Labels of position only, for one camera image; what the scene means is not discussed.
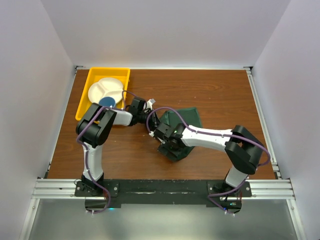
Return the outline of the dark green cloth napkin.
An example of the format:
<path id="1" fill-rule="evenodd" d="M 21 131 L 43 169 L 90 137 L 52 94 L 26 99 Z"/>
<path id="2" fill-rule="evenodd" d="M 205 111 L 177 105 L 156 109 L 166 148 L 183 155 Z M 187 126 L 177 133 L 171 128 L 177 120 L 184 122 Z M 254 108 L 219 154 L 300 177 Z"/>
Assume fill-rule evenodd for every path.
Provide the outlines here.
<path id="1" fill-rule="evenodd" d="M 196 107 L 190 107 L 190 108 L 182 108 L 176 110 L 183 120 L 188 124 L 192 125 L 197 128 L 202 128 L 202 121 L 199 115 L 199 112 Z M 160 122 L 165 123 L 171 127 L 176 127 L 178 124 L 181 124 L 181 119 L 171 110 L 167 110 L 164 112 L 164 114 L 160 117 Z M 194 146 L 188 146 L 187 147 L 187 156 L 191 153 L 191 151 L 194 149 Z M 178 162 L 182 159 L 169 159 L 172 162 Z"/>

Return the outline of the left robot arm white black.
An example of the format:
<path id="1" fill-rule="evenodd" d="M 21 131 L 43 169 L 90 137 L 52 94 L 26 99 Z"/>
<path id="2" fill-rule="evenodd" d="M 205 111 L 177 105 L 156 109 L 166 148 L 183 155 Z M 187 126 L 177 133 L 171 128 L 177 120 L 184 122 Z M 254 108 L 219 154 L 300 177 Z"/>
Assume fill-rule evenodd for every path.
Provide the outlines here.
<path id="1" fill-rule="evenodd" d="M 128 107 L 121 109 L 102 106 L 93 103 L 76 126 L 76 141 L 82 145 L 84 154 L 84 169 L 77 190 L 87 192 L 92 196 L 106 195 L 104 186 L 104 171 L 102 168 L 103 144 L 108 139 L 112 127 L 131 127 L 136 124 L 149 124 L 153 129 L 160 120 L 153 110 L 156 101 L 134 97 Z"/>

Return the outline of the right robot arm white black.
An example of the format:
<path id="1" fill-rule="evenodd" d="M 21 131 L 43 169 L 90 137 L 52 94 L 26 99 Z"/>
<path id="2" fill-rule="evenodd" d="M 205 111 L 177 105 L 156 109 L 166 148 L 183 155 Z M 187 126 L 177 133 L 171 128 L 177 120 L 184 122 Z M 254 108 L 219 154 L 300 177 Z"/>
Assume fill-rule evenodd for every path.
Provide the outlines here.
<path id="1" fill-rule="evenodd" d="M 186 158 L 194 147 L 213 149 L 227 154 L 232 163 L 221 185 L 221 192 L 210 197 L 235 196 L 249 175 L 268 164 L 271 155 L 265 146 L 245 127 L 214 130 L 179 123 L 172 127 L 160 123 L 149 135 L 160 141 L 158 151 L 172 162 Z"/>

